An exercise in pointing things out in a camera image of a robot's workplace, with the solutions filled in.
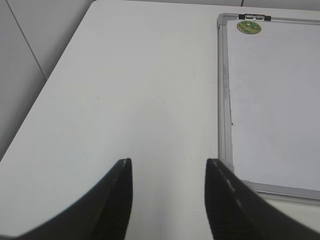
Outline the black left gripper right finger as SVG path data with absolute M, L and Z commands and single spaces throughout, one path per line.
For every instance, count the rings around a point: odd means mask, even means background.
M 219 159 L 206 161 L 204 204 L 215 240 L 318 240 L 319 232 L 268 204 Z

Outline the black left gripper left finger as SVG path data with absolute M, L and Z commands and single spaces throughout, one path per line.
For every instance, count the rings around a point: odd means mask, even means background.
M 85 195 L 19 240 L 123 240 L 133 204 L 132 161 L 118 160 Z

